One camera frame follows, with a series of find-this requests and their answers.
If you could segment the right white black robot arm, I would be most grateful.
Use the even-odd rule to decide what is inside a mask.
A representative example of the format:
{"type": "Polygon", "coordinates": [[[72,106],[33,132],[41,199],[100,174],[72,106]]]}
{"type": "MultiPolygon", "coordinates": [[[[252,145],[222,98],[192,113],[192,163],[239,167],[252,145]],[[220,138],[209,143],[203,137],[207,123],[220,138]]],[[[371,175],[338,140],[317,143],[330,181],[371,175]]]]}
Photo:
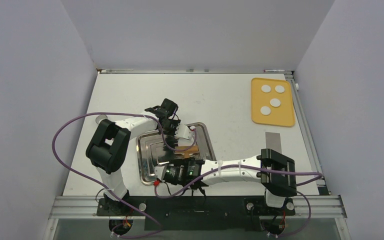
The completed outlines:
{"type": "Polygon", "coordinates": [[[155,168],[157,180],[190,189],[202,189],[220,183],[253,182],[265,188],[262,207],[277,213],[286,198],[297,195],[295,161],[273,149],[264,148],[259,155],[239,160],[212,161],[186,159],[179,164],[155,168]]]}

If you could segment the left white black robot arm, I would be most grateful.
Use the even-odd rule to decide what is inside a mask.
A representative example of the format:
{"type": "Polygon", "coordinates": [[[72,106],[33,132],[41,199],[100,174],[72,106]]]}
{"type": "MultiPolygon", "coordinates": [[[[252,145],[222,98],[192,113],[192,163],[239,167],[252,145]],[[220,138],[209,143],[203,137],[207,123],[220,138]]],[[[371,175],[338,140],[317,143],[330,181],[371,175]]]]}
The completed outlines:
{"type": "Polygon", "coordinates": [[[85,155],[106,185],[104,201],[116,215],[125,214],[129,208],[129,191],[121,167],[130,141],[154,130],[173,139],[181,124],[180,119],[174,119],[178,109],[174,101],[165,98],[161,105],[146,108],[140,114],[125,114],[124,120],[103,119],[99,122],[85,155]]]}

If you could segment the stainless steel tray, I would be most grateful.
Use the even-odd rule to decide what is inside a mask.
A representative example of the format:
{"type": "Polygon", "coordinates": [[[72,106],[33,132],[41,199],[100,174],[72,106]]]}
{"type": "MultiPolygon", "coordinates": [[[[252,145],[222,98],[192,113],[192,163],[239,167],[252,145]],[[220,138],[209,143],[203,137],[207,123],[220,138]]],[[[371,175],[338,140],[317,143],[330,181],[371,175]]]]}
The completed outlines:
{"type": "MultiPolygon", "coordinates": [[[[189,156],[194,159],[215,161],[216,155],[206,125],[202,122],[194,122],[188,126],[196,128],[197,140],[195,145],[198,146],[198,152],[191,153],[189,156]]],[[[157,179],[155,167],[181,163],[184,157],[182,152],[175,153],[169,150],[157,130],[138,136],[136,138],[136,151],[139,179],[145,186],[152,185],[157,179]]]]}

